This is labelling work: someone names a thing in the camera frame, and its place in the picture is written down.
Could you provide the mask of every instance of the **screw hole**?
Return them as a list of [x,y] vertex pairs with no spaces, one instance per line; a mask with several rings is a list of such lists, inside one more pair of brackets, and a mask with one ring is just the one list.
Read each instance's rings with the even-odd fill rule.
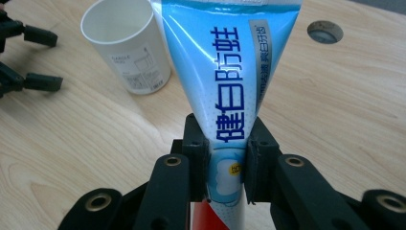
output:
[[406,213],[406,203],[402,202],[396,197],[390,195],[379,195],[376,199],[380,205],[393,212],[401,214]]
[[106,208],[111,203],[111,196],[109,194],[97,194],[90,197],[85,204],[85,208],[89,212],[98,212]]
[[182,160],[181,160],[179,157],[174,157],[174,156],[168,157],[168,158],[165,160],[165,164],[166,164],[167,166],[177,166],[177,165],[179,165],[181,162],[182,162]]
[[284,160],[288,165],[293,167],[301,167],[305,162],[297,157],[288,157]]
[[343,36],[343,30],[337,24],[329,21],[315,21],[307,27],[307,34],[315,41],[323,44],[339,42]]

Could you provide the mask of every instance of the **toothpaste tube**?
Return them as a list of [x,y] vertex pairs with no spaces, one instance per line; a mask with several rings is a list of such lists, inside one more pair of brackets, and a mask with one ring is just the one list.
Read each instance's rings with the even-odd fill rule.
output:
[[302,0],[151,0],[194,116],[210,141],[209,197],[193,229],[243,229],[247,139]]

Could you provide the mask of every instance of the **wooden table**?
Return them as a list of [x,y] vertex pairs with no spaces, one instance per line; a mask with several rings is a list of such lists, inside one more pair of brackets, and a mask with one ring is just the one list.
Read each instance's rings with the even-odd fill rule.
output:
[[[55,48],[7,41],[1,61],[21,75],[61,76],[56,93],[0,99],[0,229],[57,229],[85,193],[123,194],[148,181],[192,112],[177,76],[152,95],[128,94],[80,19],[94,0],[13,0],[9,17],[59,35]],[[344,31],[333,45],[306,33],[316,20]],[[338,191],[406,195],[406,16],[339,0],[304,0],[259,116],[284,153],[308,158]],[[273,229],[269,204],[246,229]]]

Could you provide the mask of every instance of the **white paper cup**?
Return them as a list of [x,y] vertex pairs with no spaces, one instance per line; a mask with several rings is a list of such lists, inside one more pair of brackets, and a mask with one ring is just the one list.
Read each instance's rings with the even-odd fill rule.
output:
[[101,0],[80,28],[129,92],[148,94],[167,83],[167,53],[147,0]]

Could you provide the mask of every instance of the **black plastic bracket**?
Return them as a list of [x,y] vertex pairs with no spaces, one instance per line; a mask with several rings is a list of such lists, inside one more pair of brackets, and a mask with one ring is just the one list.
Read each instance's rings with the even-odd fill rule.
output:
[[[184,139],[174,140],[171,154],[157,160],[148,183],[124,196],[109,189],[84,195],[59,229],[189,229],[189,203],[206,194],[207,149],[191,114]],[[357,201],[336,192],[310,161],[282,154],[259,118],[249,137],[244,173],[247,200],[270,202],[278,230],[406,229],[406,197],[372,190]]]
[[56,92],[62,85],[63,78],[28,73],[24,79],[9,66],[0,61],[0,98],[12,91],[22,91],[23,88]]
[[21,21],[12,20],[5,11],[0,10],[0,53],[5,50],[7,38],[22,34],[26,41],[49,47],[56,46],[57,35],[53,32],[29,25],[24,26]]

